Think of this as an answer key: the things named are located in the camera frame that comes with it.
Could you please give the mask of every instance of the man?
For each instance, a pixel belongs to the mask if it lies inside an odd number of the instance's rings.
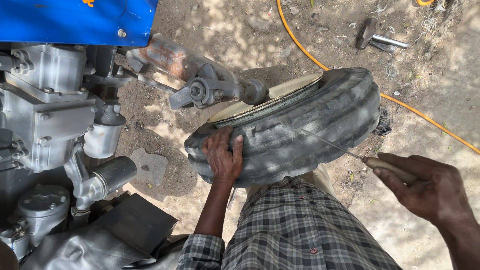
[[[235,138],[233,153],[228,150],[232,131],[224,127],[204,142],[214,183],[195,232],[184,245],[180,269],[400,269],[335,198],[322,170],[316,170],[321,177],[313,181],[322,182],[320,189],[299,176],[248,192],[237,231],[225,249],[228,197],[243,166],[243,138]],[[438,228],[454,269],[480,268],[480,225],[458,170],[421,156],[378,156],[422,180],[407,186],[389,170],[373,171],[403,206]]]

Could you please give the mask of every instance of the hammer head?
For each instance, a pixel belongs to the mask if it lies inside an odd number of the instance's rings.
[[[372,40],[373,34],[375,34],[375,27],[377,26],[376,18],[368,18],[363,25],[363,28],[360,32],[360,38],[357,41],[357,49],[366,49],[370,41]]]

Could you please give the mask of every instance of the hand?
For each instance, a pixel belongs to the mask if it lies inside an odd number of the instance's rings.
[[[213,171],[214,183],[227,184],[230,188],[243,169],[243,137],[235,138],[232,153],[228,150],[232,132],[232,126],[223,127],[205,139],[202,146],[202,151]]]
[[[421,156],[402,158],[379,153],[378,157],[421,179],[408,186],[390,170],[373,170],[410,212],[437,227],[476,224],[462,177],[455,167]]]

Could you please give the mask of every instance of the blue metal panel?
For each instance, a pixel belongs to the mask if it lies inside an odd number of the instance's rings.
[[[157,2],[0,0],[0,41],[146,46]]]

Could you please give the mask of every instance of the awl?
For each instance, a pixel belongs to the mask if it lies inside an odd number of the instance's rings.
[[[402,180],[402,182],[408,184],[408,185],[413,185],[416,181],[419,180],[419,178],[411,173],[408,173],[406,171],[403,171],[397,167],[395,167],[394,165],[386,162],[386,161],[383,161],[381,159],[377,159],[377,158],[372,158],[372,157],[359,157],[355,154],[352,154],[350,152],[348,152],[347,150],[345,149],[342,149],[338,146],[336,146],[335,144],[323,139],[322,137],[320,136],[317,136],[316,134],[308,131],[308,130],[304,130],[302,129],[303,131],[313,135],[315,138],[321,140],[322,142],[332,146],[332,147],[335,147],[336,149],[344,152],[344,153],[347,153],[355,158],[358,158],[360,159],[363,163],[365,163],[365,165],[367,165],[369,168],[371,169],[377,169],[377,168],[383,168],[383,169],[388,169],[388,170],[391,170],[393,173],[395,173],[399,178],[400,180]]]

